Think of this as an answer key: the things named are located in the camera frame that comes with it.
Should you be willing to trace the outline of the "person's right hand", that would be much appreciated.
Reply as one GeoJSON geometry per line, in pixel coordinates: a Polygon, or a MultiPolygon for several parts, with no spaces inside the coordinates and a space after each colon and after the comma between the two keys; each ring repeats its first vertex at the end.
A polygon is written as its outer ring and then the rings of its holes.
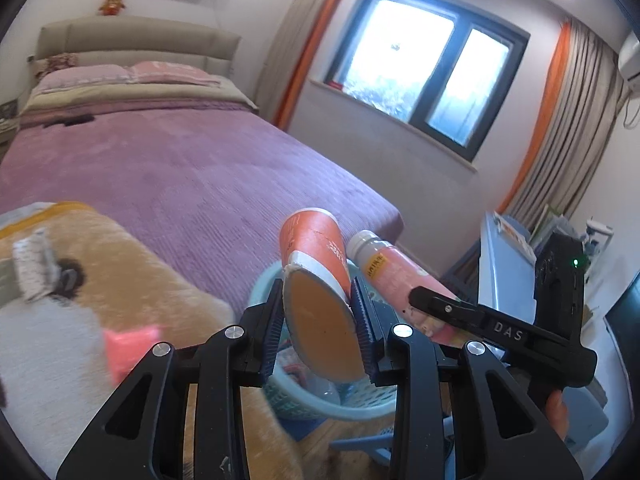
{"type": "Polygon", "coordinates": [[[544,414],[560,439],[565,440],[568,428],[570,428],[570,419],[568,418],[568,408],[563,401],[562,391],[555,390],[550,394],[544,407],[544,414]]]}

